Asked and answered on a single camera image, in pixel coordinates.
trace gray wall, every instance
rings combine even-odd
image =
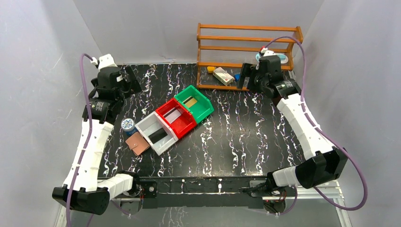
[[[399,226],[401,209],[401,2],[326,0],[305,36],[306,102],[367,178],[366,206],[349,212],[354,227]],[[297,79],[302,75],[296,54]],[[362,198],[350,163],[341,178],[346,205]]]
[[[111,53],[117,63],[195,62],[198,23],[301,26],[306,34],[323,2],[74,1],[102,53]]]
[[[72,0],[0,1],[0,226],[54,225],[52,189],[71,167],[85,106],[82,52],[100,55]]]

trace black marble table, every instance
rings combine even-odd
[[[105,147],[99,177],[128,170],[146,177],[262,176],[298,165],[298,140],[271,101],[261,94],[200,89],[215,111],[161,156],[151,148],[140,156],[129,150],[121,120],[139,122],[189,85],[196,64],[132,65],[144,90],[127,99]]]

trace wooden shelf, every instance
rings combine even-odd
[[[202,34],[203,29],[208,29],[211,32],[206,32],[206,34]],[[242,30],[240,35],[237,34],[230,34],[231,33],[236,33],[236,30]],[[257,31],[259,32],[260,35],[257,35],[258,37],[255,37],[255,35],[252,36],[252,32],[250,34],[246,35],[247,32],[244,30],[249,30],[249,31]],[[277,34],[276,36],[273,37],[265,37],[264,35],[261,35],[263,32],[269,32],[269,33],[276,33],[280,32],[280,34]],[[202,67],[207,67],[207,66],[215,66],[215,67],[222,67],[222,68],[234,68],[238,69],[242,67],[242,64],[244,59],[246,58],[248,61],[250,60],[250,54],[245,54],[245,52],[254,52],[256,55],[257,52],[261,49],[261,47],[249,47],[247,43],[249,42],[271,42],[274,40],[276,37],[282,36],[283,32],[289,33],[288,36],[294,37],[297,39],[300,43],[303,42],[303,35],[300,27],[274,27],[274,26],[240,26],[240,25],[203,25],[201,23],[198,24],[198,29],[197,29],[197,35],[196,38],[198,40],[198,56],[197,56],[197,64],[198,64],[198,77],[197,77],[197,88],[208,88],[208,89],[222,89],[222,90],[235,90],[235,91],[247,91],[245,87],[242,89],[238,89],[234,86],[224,86],[224,85],[211,85],[211,84],[202,84],[201,83],[201,68]],[[244,45],[247,45],[248,47],[241,47],[241,46],[224,46],[224,45],[202,45],[202,40],[215,40],[214,42],[243,42]],[[271,49],[274,52],[277,53],[283,53],[288,57],[288,63],[282,64],[281,69],[282,70],[292,70],[294,68],[294,63],[293,63],[293,57],[292,57],[292,49],[294,47],[294,44],[296,43],[292,39],[288,38],[281,38],[279,40],[276,40],[275,42],[281,43],[281,44],[287,44],[287,47],[285,49],[283,48],[277,48],[277,49]],[[202,58],[202,51],[208,51],[209,55],[204,56]],[[221,56],[221,60],[218,61],[219,55],[218,52],[216,53],[216,56],[210,57],[210,51],[227,51],[231,52],[231,54],[227,56]],[[245,56],[240,56],[240,52],[244,52]]]

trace wooden rack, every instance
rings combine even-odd
[[[259,52],[260,47],[244,47],[249,46],[249,42],[264,42],[264,45],[272,41],[275,37],[283,36],[283,33],[287,36],[294,37],[300,43],[303,41],[303,35],[300,27],[271,27],[271,26],[237,26],[237,25],[203,25],[198,24],[197,40],[198,40],[198,76],[197,76],[197,88],[208,88],[208,89],[221,89],[221,90],[242,90],[247,91],[245,87],[238,89],[236,83],[232,83],[229,86],[224,86],[219,83],[212,74],[208,74],[206,67],[215,66],[222,67],[225,70],[228,68],[232,72],[236,71],[239,73],[243,63],[257,63],[255,57]],[[202,45],[202,40],[214,41],[215,43],[224,43],[224,45]],[[235,42],[236,46],[228,46],[227,43]],[[271,49],[276,53],[285,54],[288,57],[288,63],[282,64],[283,70],[292,70],[294,68],[292,49],[296,43],[292,39],[279,39],[275,43],[281,43],[281,45],[287,44],[284,48]],[[202,57],[203,52],[209,51],[209,56]],[[223,56],[222,53],[226,53],[229,57]]]

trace can lid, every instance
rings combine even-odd
[[[124,131],[131,131],[135,128],[135,122],[133,119],[131,118],[125,118],[122,122],[121,122],[121,128]]]

